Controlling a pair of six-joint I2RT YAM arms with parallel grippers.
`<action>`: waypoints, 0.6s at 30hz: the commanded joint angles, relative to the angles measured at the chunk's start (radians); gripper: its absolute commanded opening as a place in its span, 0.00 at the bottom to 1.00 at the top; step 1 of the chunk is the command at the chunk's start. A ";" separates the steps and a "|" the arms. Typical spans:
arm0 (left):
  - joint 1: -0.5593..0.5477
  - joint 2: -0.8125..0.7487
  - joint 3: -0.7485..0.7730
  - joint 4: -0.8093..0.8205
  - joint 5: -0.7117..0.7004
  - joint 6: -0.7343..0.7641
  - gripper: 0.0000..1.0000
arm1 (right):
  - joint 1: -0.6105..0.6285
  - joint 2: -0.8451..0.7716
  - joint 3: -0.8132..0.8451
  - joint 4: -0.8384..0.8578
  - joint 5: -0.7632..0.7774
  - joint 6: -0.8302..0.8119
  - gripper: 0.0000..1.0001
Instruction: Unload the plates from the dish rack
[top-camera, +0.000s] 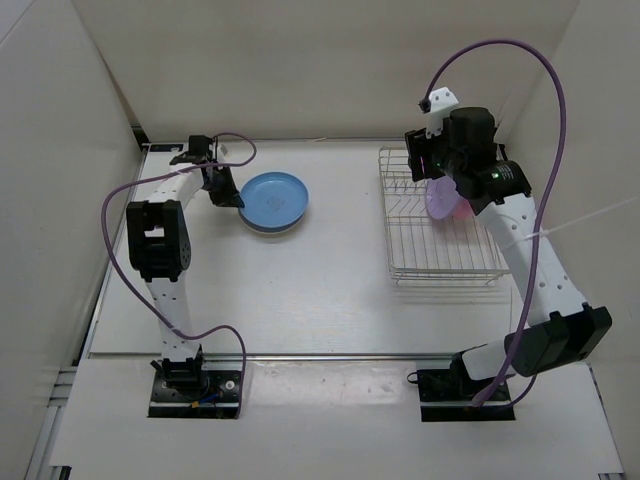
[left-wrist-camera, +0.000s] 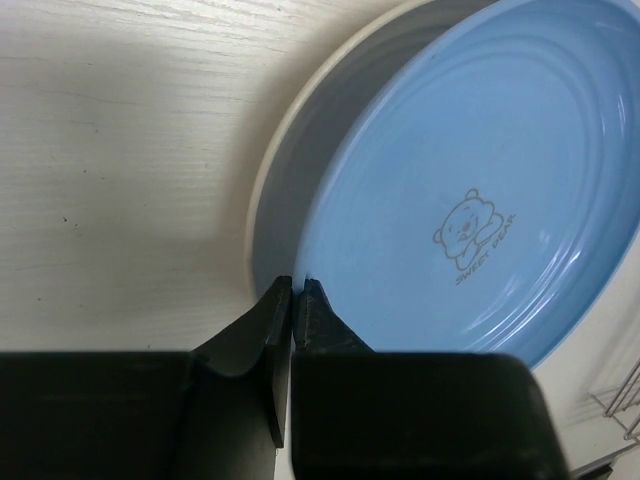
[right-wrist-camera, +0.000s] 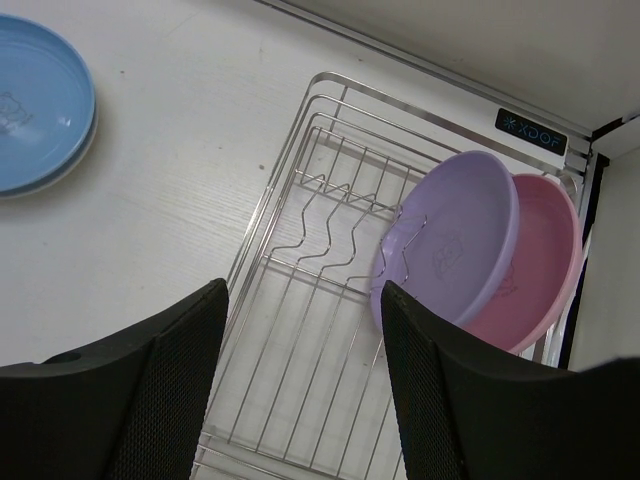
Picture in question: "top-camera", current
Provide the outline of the blue plate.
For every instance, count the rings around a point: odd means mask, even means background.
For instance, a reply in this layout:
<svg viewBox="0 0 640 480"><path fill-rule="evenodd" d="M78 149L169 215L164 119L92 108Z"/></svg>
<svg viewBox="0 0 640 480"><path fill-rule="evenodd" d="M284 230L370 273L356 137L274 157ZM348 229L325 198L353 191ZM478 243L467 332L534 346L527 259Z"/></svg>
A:
<svg viewBox="0 0 640 480"><path fill-rule="evenodd" d="M265 172L251 178L241 189L245 203L240 217L267 227L286 225L303 217L309 205L309 191L287 172Z"/></svg>

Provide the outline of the purple plate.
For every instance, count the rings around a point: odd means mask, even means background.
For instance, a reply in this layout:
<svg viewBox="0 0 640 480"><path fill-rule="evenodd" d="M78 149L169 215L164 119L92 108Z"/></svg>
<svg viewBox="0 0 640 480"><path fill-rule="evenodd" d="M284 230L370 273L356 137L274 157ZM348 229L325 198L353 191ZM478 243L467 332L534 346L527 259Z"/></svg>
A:
<svg viewBox="0 0 640 480"><path fill-rule="evenodd" d="M443 176L430 179L426 183L425 203L429 216L435 220L443 220L452 216L462 197L456 190L455 182Z"/></svg>

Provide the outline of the cream bear plate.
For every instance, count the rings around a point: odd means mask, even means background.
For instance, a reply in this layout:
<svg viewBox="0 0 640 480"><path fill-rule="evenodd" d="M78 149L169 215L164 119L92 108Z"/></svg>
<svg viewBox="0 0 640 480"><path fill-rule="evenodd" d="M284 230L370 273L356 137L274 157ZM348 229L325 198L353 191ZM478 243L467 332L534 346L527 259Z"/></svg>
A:
<svg viewBox="0 0 640 480"><path fill-rule="evenodd" d="M241 218L242 222L244 223L244 225L249 228L251 231L258 233L258 234L263 234L263 235L280 235L280 234L286 234L287 232L294 230L297 228L298 225L303 223L303 218L300 217L299 219L297 219L294 222L291 222L289 224L286 225L281 225L281 226L277 226L277 227L267 227L264 225L259 225L256 223L253 223L251 221L249 221L248 219L242 217Z"/></svg>

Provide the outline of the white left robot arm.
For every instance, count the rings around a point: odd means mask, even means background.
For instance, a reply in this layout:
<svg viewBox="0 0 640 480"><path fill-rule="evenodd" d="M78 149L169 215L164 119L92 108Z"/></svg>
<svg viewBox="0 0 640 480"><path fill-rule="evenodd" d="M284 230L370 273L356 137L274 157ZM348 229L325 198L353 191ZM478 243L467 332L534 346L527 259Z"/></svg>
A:
<svg viewBox="0 0 640 480"><path fill-rule="evenodd" d="M202 347L193 338L186 298L192 249L184 210L200 191L216 206L244 206L231 170L222 165L226 156L226 147L217 138L190 136L187 150L170 162L173 176L126 208L130 264L161 314L162 359L154 367L167 387L190 401L208 395L210 377L202 368Z"/></svg>

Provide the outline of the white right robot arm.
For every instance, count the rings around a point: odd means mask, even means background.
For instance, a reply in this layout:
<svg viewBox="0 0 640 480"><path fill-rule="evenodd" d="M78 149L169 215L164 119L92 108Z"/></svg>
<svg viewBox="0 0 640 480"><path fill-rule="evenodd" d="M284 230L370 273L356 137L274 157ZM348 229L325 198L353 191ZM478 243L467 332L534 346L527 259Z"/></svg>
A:
<svg viewBox="0 0 640 480"><path fill-rule="evenodd" d="M589 304L542 236L542 204L521 167L499 159L493 115L483 107L444 107L427 118L425 128L405 135L413 179L452 181L498 246L523 301L515 332L453 357L450 390L480 405L509 376L587 359L612 318Z"/></svg>

